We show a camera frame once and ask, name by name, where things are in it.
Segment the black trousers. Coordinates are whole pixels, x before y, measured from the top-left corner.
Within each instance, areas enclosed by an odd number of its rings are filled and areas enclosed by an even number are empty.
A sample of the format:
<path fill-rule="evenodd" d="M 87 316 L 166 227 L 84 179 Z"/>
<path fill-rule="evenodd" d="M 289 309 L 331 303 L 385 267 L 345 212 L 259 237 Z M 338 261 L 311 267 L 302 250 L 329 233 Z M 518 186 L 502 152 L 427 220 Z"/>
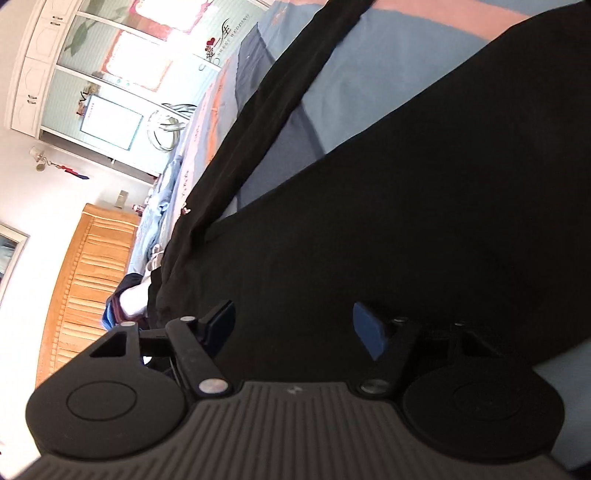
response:
<path fill-rule="evenodd" d="M 190 193 L 149 324 L 235 304 L 232 381 L 353 379 L 383 320 L 465 323 L 529 364 L 590 336 L 590 5 L 534 16 L 238 213 L 304 89 L 361 22 L 332 1 L 246 103 Z"/>

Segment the maroon garment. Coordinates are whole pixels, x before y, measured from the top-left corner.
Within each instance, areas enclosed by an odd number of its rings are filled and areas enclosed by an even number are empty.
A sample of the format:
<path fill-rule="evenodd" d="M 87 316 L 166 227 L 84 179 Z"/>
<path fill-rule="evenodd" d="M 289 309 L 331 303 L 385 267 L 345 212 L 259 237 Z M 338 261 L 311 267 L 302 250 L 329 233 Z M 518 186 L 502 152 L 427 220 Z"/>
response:
<path fill-rule="evenodd" d="M 121 295 L 126 291 L 126 288 L 118 288 L 109 298 L 108 309 L 110 311 L 110 318 L 114 326 L 126 321 L 135 321 L 137 314 L 127 313 L 120 301 Z"/>

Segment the dark navy garment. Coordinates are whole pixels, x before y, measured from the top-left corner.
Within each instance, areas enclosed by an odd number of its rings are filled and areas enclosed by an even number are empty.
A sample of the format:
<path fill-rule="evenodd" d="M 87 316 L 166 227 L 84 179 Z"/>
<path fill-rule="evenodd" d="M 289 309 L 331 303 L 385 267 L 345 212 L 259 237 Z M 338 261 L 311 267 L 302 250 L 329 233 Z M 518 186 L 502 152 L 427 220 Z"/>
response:
<path fill-rule="evenodd" d="M 108 297 L 106 303 L 109 304 L 114 301 L 115 298 L 119 298 L 120 295 L 130 289 L 135 287 L 141 283 L 143 276 L 138 273 L 128 273 L 126 274 L 118 286 L 115 288 L 114 292 Z"/>

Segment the blue garment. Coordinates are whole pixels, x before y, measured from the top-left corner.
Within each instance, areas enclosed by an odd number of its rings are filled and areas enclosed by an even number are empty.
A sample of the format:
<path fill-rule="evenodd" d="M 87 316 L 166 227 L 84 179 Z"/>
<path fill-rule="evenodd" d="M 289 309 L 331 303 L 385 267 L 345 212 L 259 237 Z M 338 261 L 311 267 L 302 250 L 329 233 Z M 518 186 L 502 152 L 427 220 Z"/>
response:
<path fill-rule="evenodd" d="M 110 331 L 111 329 L 117 326 L 117 319 L 115 315 L 115 310 L 113 308 L 113 302 L 110 299 L 108 299 L 105 304 L 105 309 L 101 317 L 101 324 L 106 331 Z"/>

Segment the light blue sweatpants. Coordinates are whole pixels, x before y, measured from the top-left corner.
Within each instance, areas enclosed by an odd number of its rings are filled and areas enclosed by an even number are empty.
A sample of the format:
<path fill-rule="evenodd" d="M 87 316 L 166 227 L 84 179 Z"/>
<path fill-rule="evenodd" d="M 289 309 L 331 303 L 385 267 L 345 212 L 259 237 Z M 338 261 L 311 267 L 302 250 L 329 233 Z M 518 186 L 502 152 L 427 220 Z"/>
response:
<path fill-rule="evenodd" d="M 151 195 L 136 231 L 135 243 L 127 265 L 127 274 L 143 275 L 145 273 L 153 247 L 159 239 L 161 226 L 170 205 L 182 161 L 181 154 L 171 155 L 152 187 Z"/>

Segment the wooden headboard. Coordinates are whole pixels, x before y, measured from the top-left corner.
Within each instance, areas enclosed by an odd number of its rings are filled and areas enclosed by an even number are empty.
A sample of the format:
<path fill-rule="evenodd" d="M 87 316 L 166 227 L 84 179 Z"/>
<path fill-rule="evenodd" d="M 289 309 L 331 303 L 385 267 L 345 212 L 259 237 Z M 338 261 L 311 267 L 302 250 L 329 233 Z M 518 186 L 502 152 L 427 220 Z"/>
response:
<path fill-rule="evenodd" d="M 84 207 L 49 304 L 36 385 L 105 333 L 105 302 L 126 273 L 138 225 L 134 213 Z"/>

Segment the teal sliding wardrobe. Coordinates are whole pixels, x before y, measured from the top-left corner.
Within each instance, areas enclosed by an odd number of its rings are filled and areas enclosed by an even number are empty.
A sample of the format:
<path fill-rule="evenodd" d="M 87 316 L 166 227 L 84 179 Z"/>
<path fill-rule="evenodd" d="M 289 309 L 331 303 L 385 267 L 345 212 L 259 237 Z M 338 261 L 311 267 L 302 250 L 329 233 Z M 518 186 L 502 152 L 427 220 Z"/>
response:
<path fill-rule="evenodd" d="M 158 176 L 266 1 L 8 1 L 6 126 L 142 181 Z"/>

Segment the striped star bedsheet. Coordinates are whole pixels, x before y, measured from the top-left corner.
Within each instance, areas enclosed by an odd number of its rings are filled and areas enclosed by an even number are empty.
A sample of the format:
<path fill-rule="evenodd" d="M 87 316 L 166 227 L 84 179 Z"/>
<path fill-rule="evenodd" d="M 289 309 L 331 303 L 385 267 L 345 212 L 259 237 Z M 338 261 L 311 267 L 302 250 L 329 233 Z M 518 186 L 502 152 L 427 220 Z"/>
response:
<path fill-rule="evenodd" d="M 224 216 L 238 213 L 301 173 L 434 85 L 510 28 L 550 10 L 586 1 L 364 2 L 368 7 L 360 24 L 346 33 L 345 42 L 329 54 L 318 79 L 304 89 L 279 138 L 231 197 L 223 209 Z M 217 128 L 208 148 L 211 163 L 270 69 L 328 4 L 278 2 L 245 37 L 238 56 L 221 75 L 224 91 L 218 111 L 211 115 L 211 125 Z M 186 210 L 189 195 L 175 206 L 174 227 Z M 448 326 L 468 327 L 513 362 L 536 368 L 559 390 L 567 407 L 566 423 L 553 455 L 568 470 L 589 475 L 590 336 L 570 350 L 533 365 L 487 341 L 465 323 L 377 318 L 392 329 L 394 337 L 418 329 L 423 336 L 419 356 L 436 365 L 442 374 L 449 372 L 448 359 L 453 351 L 451 340 L 443 334 Z"/>

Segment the grey sweatpants with drawstring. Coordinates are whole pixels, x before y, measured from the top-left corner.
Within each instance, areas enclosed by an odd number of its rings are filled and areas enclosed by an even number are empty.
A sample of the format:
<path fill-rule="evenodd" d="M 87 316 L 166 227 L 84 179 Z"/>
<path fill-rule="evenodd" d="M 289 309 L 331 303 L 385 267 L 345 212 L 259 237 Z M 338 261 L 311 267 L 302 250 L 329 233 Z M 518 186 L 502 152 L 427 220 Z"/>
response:
<path fill-rule="evenodd" d="M 164 248 L 160 244 L 152 247 L 148 254 L 147 261 L 137 271 L 143 276 L 141 283 L 127 289 L 120 297 L 121 305 L 127 313 L 137 314 L 137 318 L 145 317 L 148 305 L 148 290 L 151 286 L 151 274 L 161 266 Z"/>

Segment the framed wall picture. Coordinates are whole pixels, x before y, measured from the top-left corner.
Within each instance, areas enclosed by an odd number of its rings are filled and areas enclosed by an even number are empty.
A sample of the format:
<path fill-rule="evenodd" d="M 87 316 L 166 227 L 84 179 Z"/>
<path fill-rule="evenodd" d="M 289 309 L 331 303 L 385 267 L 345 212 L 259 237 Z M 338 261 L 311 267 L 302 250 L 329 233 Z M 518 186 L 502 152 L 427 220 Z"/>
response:
<path fill-rule="evenodd" d="M 27 234 L 0 223 L 0 302 L 3 301 L 13 271 L 28 239 Z"/>

